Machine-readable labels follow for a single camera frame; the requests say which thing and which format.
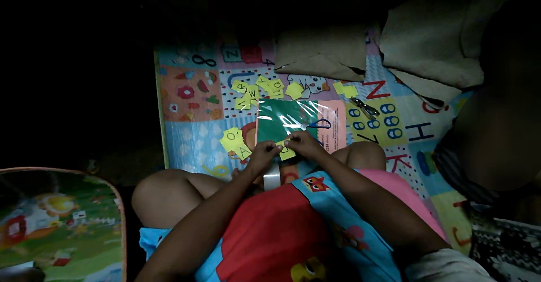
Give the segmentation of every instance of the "brown cardboard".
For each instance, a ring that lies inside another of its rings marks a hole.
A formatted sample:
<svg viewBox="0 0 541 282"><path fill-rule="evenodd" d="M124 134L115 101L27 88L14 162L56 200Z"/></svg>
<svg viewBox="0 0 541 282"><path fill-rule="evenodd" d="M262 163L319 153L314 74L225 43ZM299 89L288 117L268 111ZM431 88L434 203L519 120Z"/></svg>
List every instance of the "brown cardboard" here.
<svg viewBox="0 0 541 282"><path fill-rule="evenodd" d="M274 71L364 81L351 68L366 70L365 32L364 25L285 31L278 37Z"/></svg>

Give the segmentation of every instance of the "colorful foam mat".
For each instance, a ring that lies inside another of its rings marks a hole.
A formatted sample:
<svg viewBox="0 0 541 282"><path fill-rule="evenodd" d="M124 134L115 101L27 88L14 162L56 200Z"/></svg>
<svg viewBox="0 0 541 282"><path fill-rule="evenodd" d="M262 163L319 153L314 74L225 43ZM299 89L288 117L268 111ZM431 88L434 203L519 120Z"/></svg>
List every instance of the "colorful foam mat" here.
<svg viewBox="0 0 541 282"><path fill-rule="evenodd" d="M357 98L381 112L369 120L352 103L346 102L347 141L375 141L387 155L387 170L399 174L418 193L432 215L441 223L453 248L468 254L471 224L461 202L437 171L431 153L450 128L452 119L470 96L462 94L442 110L431 108L382 66L372 33L366 37L366 79L346 82L355 86ZM259 76L293 82L305 88L302 99L346 100L337 94L328 78L284 75L274 72L275 43L261 39L258 44L201 42L176 48L156 48L156 84L162 121L166 166L227 179L234 168L247 160L227 153L220 144L223 131L234 126L242 130L245 144L255 144L257 108L235 109L241 97L232 89L235 80L255 84ZM261 98L268 98L264 90ZM281 169L282 183L298 178L292 166Z"/></svg>
<svg viewBox="0 0 541 282"><path fill-rule="evenodd" d="M33 261L45 281L125 281L124 208L111 184L12 168L0 170L0 192L0 268Z"/></svg>

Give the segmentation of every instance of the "child's leg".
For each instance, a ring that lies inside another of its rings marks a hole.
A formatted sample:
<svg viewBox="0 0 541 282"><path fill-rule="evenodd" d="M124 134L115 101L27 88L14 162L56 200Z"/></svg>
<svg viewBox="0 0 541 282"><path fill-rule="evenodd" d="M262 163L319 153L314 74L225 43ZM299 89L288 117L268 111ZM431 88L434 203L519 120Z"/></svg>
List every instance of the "child's leg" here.
<svg viewBox="0 0 541 282"><path fill-rule="evenodd" d="M332 155L353 169L385 170L387 167L385 152L375 142L355 142Z"/></svg>
<svg viewBox="0 0 541 282"><path fill-rule="evenodd" d="M200 202L225 183L213 176L166 169L143 179L134 191L132 207L149 228L173 228Z"/></svg>

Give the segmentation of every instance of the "cartoon hamster print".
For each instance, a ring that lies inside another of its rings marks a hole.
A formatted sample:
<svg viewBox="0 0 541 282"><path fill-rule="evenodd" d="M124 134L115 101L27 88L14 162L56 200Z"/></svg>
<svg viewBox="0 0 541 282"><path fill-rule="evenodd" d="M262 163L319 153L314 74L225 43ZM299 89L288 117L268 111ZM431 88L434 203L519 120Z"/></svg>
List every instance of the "cartoon hamster print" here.
<svg viewBox="0 0 541 282"><path fill-rule="evenodd" d="M323 77L288 75L287 81L289 82L289 84L293 82L300 84L304 88L301 98L305 99L309 98L310 94L317 94L321 91L331 90L327 85L327 80Z"/></svg>
<svg viewBox="0 0 541 282"><path fill-rule="evenodd" d="M312 192L327 191L327 189L330 190L331 188L323 183L323 179L325 178L310 176L307 179L303 179L302 183Z"/></svg>

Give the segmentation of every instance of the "yellow paper square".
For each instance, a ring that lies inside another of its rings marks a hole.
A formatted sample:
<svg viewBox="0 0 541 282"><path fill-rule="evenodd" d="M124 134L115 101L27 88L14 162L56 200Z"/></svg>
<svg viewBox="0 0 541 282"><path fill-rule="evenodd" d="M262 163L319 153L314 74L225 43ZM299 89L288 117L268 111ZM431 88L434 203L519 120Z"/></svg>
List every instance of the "yellow paper square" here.
<svg viewBox="0 0 541 282"><path fill-rule="evenodd" d="M343 91L346 98L355 97L358 94L357 89L353 85L344 86Z"/></svg>
<svg viewBox="0 0 541 282"><path fill-rule="evenodd" d="M227 152L233 150L235 146L243 143L242 132L236 126L225 130L223 132L223 137L220 139L220 143Z"/></svg>
<svg viewBox="0 0 541 282"><path fill-rule="evenodd" d="M250 95L250 99L259 100L259 87L257 85L248 85L246 93Z"/></svg>
<svg viewBox="0 0 541 282"><path fill-rule="evenodd" d="M238 157L240 157L241 160L245 160L250 154L252 154L252 151L248 147L246 147L246 144L244 142L236 145L233 148L233 151L237 154Z"/></svg>
<svg viewBox="0 0 541 282"><path fill-rule="evenodd" d="M250 102L250 95L247 93L242 97L237 97L235 99L235 109L237 110L249 110L252 107Z"/></svg>
<svg viewBox="0 0 541 282"><path fill-rule="evenodd" d="M343 94L343 85L341 82L333 83L333 86L337 94Z"/></svg>
<svg viewBox="0 0 541 282"><path fill-rule="evenodd" d="M261 88L264 88L265 91L267 91L267 89L265 88L268 84L269 84L270 80L266 77L263 77L263 76L259 76L258 79L256 80L255 84L256 85L259 85Z"/></svg>
<svg viewBox="0 0 541 282"><path fill-rule="evenodd" d="M283 83L280 78L273 79L269 82L268 87L271 91L283 89Z"/></svg>
<svg viewBox="0 0 541 282"><path fill-rule="evenodd" d="M280 159L281 159L282 161L285 161L285 160L287 160L287 159L290 159L290 158L292 158L292 157L294 157L294 156L296 155L296 154L295 154L295 151L289 149L288 147L286 147L286 146L283 144L284 141L288 141L288 139L287 139L287 140L283 140L283 141L279 141L279 142L276 143L277 146L278 146L278 145L282 145L282 146L283 146L283 149L280 151Z"/></svg>
<svg viewBox="0 0 541 282"><path fill-rule="evenodd" d="M247 83L244 83L240 80L235 80L233 82L233 84L231 85L231 88L233 89L233 91L237 91L239 93L246 93L246 88L247 88L248 84Z"/></svg>
<svg viewBox="0 0 541 282"><path fill-rule="evenodd" d="M273 90L269 92L270 99L283 98L283 89Z"/></svg>
<svg viewBox="0 0 541 282"><path fill-rule="evenodd" d="M291 96L293 100L296 100L302 96L304 89L298 82L290 83L286 89L286 95Z"/></svg>

